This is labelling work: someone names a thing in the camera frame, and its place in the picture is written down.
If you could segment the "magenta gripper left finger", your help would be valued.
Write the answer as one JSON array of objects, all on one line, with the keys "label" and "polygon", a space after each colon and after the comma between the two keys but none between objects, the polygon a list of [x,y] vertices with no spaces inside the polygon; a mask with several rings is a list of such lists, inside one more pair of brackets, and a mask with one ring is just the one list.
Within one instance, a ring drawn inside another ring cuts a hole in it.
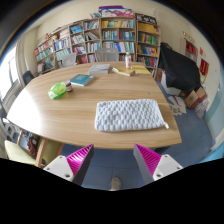
[{"label": "magenta gripper left finger", "polygon": [[81,186],[94,155],[94,145],[83,147],[67,157],[59,155],[44,170]]}]

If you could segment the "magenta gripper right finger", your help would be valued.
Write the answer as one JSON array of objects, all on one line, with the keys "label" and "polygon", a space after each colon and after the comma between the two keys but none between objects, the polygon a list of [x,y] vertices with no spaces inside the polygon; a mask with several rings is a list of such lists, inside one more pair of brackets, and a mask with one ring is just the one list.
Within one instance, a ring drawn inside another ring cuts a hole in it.
[{"label": "magenta gripper right finger", "polygon": [[182,169],[170,155],[160,155],[145,146],[134,144],[133,155],[145,184],[152,183]]}]

